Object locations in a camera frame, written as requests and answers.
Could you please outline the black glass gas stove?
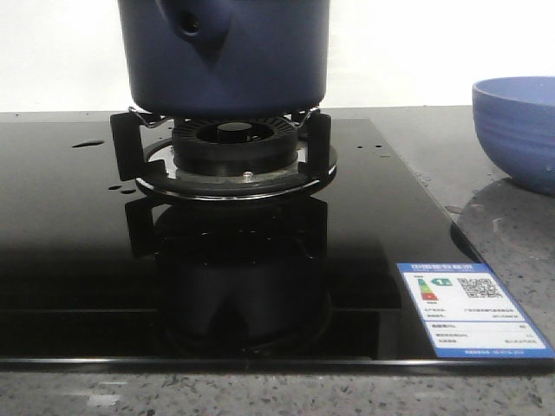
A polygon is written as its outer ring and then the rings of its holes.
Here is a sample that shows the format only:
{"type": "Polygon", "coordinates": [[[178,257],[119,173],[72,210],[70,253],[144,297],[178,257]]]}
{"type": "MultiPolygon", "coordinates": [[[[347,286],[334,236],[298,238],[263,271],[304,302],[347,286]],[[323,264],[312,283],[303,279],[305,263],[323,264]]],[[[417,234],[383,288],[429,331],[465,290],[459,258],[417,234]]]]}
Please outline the black glass gas stove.
{"type": "Polygon", "coordinates": [[[547,374],[436,355],[399,263],[485,263],[366,120],[336,179],[238,205],[143,196],[109,127],[1,129],[1,365],[223,373],[547,374]]]}

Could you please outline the black right gas burner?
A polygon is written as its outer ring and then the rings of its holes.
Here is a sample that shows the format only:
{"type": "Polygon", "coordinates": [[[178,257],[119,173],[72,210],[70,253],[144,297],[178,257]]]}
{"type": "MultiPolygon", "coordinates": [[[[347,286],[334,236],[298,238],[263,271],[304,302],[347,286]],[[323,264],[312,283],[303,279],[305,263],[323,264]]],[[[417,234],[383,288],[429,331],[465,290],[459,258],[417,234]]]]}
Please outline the black right gas burner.
{"type": "Polygon", "coordinates": [[[275,171],[297,158],[298,130],[281,118],[189,120],[174,126],[175,165],[208,176],[275,171]]]}

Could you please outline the blue ceramic bowl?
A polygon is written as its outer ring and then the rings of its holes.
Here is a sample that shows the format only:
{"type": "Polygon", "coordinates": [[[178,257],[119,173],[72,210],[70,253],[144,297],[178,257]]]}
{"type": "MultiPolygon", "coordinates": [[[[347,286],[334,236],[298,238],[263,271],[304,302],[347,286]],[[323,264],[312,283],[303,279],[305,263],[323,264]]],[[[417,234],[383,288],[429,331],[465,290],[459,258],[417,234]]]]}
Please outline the blue ceramic bowl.
{"type": "Polygon", "coordinates": [[[477,81],[473,123],[488,158],[513,181],[554,194],[554,78],[514,76],[477,81]]]}

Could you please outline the dark blue cooking pot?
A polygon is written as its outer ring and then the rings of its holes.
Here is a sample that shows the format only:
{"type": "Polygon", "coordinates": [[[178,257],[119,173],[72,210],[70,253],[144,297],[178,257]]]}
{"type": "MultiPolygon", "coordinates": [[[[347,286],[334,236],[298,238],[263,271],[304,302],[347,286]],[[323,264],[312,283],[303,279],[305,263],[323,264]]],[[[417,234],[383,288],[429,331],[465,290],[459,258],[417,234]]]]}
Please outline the dark blue cooking pot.
{"type": "Polygon", "coordinates": [[[325,95],[328,1],[120,1],[131,95],[155,114],[275,116],[325,95]]]}

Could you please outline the black right pot support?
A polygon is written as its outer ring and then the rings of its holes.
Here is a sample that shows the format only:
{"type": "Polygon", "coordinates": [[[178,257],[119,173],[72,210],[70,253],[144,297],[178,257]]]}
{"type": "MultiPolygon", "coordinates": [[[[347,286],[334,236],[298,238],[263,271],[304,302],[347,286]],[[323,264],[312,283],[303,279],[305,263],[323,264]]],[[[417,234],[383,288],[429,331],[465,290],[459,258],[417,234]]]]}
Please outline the black right pot support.
{"type": "Polygon", "coordinates": [[[171,136],[143,146],[140,130],[156,128],[164,118],[129,108],[110,118],[119,176],[134,180],[144,193],[169,199],[244,201],[279,198],[293,193],[315,192],[336,175],[336,151],[330,143],[331,118],[314,108],[281,118],[298,130],[297,158],[287,167],[239,176],[208,176],[178,168],[174,163],[172,132],[183,121],[175,118],[171,136]]]}

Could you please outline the blue energy efficiency label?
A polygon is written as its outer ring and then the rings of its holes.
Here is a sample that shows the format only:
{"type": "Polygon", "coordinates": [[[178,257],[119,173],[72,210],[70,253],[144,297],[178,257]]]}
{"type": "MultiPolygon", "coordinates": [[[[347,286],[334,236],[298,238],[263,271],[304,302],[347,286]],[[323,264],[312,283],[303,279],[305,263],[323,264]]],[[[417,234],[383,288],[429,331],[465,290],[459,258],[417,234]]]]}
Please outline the blue energy efficiency label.
{"type": "Polygon", "coordinates": [[[554,350],[485,263],[397,265],[437,356],[552,359],[554,350]]]}

